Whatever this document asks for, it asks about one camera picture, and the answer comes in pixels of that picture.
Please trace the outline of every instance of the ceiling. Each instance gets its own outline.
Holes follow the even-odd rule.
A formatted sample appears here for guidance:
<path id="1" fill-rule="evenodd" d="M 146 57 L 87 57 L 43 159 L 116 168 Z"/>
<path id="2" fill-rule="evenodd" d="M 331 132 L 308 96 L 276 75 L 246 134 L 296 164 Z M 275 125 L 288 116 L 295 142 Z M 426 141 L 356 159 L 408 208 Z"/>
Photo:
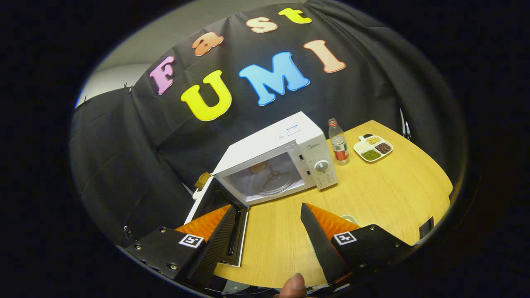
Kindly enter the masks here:
<path id="1" fill-rule="evenodd" d="M 195 0 L 160 17 L 127 38 L 94 70 L 152 64 L 179 41 L 228 15 L 260 6 L 307 0 Z"/>

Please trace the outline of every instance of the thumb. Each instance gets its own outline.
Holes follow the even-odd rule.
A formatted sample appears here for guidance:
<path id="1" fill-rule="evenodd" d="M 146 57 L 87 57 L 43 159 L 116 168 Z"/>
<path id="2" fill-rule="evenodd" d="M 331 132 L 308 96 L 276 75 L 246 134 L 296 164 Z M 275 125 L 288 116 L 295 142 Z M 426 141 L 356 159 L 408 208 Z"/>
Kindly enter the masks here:
<path id="1" fill-rule="evenodd" d="M 304 298 L 306 293 L 304 277 L 297 273 L 285 282 L 279 298 Z"/>

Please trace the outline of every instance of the green beans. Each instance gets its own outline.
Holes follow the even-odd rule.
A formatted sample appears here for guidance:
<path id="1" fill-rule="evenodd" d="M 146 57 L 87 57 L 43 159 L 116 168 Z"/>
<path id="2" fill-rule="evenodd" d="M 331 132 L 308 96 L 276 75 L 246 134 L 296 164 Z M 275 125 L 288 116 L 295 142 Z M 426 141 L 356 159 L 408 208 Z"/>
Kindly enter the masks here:
<path id="1" fill-rule="evenodd" d="M 366 160 L 374 160 L 381 156 L 378 152 L 375 150 L 368 150 L 365 153 L 361 154 Z"/>

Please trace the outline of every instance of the white microwave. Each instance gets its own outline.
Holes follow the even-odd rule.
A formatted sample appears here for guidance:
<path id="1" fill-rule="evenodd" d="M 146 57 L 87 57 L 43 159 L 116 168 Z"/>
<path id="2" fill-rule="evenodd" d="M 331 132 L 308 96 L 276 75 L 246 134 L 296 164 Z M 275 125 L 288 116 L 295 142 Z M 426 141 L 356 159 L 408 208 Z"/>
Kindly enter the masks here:
<path id="1" fill-rule="evenodd" d="M 226 205 L 225 201 L 242 210 L 238 232 L 234 232 L 238 239 L 232 243 L 238 256 L 222 260 L 239 266 L 251 205 L 313 186 L 322 190 L 336 183 L 324 133 L 308 116 L 298 112 L 228 147 L 202 190 L 193 194 L 196 201 L 185 223 Z"/>

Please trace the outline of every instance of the microwave door handle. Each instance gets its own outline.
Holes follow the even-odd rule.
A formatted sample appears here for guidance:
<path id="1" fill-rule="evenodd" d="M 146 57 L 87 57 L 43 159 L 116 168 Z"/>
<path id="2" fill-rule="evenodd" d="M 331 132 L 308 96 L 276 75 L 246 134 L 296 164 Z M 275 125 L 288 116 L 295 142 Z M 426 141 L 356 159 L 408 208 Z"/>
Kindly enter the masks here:
<path id="1" fill-rule="evenodd" d="M 228 256 L 232 256 L 235 250 L 235 238 L 237 236 L 237 223 L 239 222 L 239 219 L 241 217 L 241 209 L 235 206 L 234 204 L 232 204 L 230 200 L 225 196 L 225 194 L 222 193 L 220 190 L 216 190 L 216 192 L 224 201 L 226 201 L 229 205 L 232 205 L 234 209 L 236 210 L 236 214 L 235 214 L 236 224 L 232 228 L 232 234 L 230 235 L 230 241 L 229 241 L 230 244 L 228 246 L 228 252 L 226 253 Z"/>

